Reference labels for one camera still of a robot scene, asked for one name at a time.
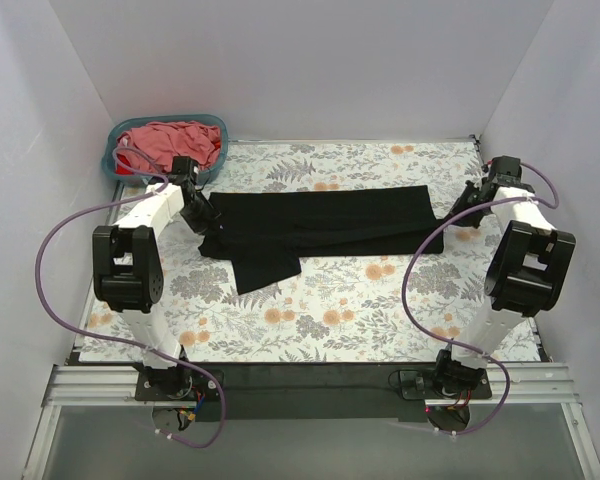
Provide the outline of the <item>black t-shirt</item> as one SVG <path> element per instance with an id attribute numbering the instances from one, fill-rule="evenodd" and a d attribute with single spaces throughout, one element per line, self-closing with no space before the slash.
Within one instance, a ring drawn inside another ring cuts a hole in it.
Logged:
<path id="1" fill-rule="evenodd" d="M 213 193 L 219 225 L 202 256 L 227 260 L 239 294 L 301 272 L 301 259 L 411 255 L 440 226 L 425 186 L 358 191 Z"/>

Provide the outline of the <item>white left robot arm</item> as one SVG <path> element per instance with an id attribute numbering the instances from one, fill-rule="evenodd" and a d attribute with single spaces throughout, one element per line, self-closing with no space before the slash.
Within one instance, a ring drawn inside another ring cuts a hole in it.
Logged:
<path id="1" fill-rule="evenodd" d="M 139 371 L 146 384 L 173 400 L 191 392 L 193 377 L 177 363 L 187 359 L 184 347 L 155 309 L 164 290 L 157 240 L 176 216 L 198 235 L 219 231 L 220 214 L 197 187 L 198 174 L 198 162 L 176 156 L 168 184 L 151 185 L 149 198 L 116 224 L 97 227 L 92 236 L 95 296 L 120 315 L 142 344 Z"/>

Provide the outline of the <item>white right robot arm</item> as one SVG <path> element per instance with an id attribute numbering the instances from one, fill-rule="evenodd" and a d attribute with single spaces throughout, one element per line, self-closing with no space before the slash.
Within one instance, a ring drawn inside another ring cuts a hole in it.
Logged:
<path id="1" fill-rule="evenodd" d="M 523 181 L 526 167 L 515 157 L 493 158 L 478 184 L 466 183 L 447 215 L 454 226 L 476 229 L 492 214 L 502 237 L 486 272 L 478 314 L 437 355 L 431 383 L 444 397 L 485 383 L 487 357 L 523 320 L 551 310 L 562 291 L 576 239 L 545 219 L 535 190 Z"/>

